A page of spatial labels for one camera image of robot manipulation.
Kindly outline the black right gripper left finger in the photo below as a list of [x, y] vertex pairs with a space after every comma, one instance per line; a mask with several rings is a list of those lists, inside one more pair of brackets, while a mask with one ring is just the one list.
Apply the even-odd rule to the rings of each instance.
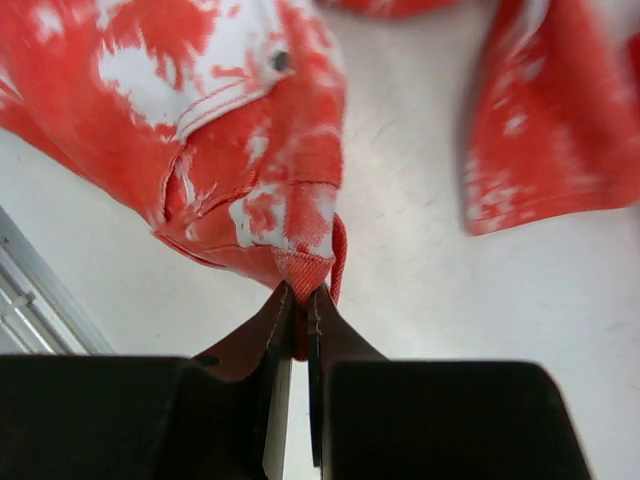
[[5, 479], [279, 479], [293, 343], [280, 285], [192, 357], [5, 355]]

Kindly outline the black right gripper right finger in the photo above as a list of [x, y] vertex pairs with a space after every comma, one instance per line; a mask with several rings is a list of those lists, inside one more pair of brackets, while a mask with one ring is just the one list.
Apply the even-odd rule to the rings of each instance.
[[311, 445], [325, 479], [587, 479], [562, 394], [538, 364], [391, 360], [307, 304]]

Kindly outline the red white tie-dye trousers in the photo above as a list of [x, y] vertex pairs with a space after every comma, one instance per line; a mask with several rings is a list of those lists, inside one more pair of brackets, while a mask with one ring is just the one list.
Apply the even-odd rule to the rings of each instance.
[[639, 360], [629, 1], [5, 1], [1, 209], [81, 353], [281, 281], [392, 357]]

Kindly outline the aluminium table edge rail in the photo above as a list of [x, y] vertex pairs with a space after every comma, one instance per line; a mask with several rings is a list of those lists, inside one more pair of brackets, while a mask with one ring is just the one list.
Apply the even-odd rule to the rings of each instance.
[[1, 213], [1, 352], [114, 353], [6, 212]]

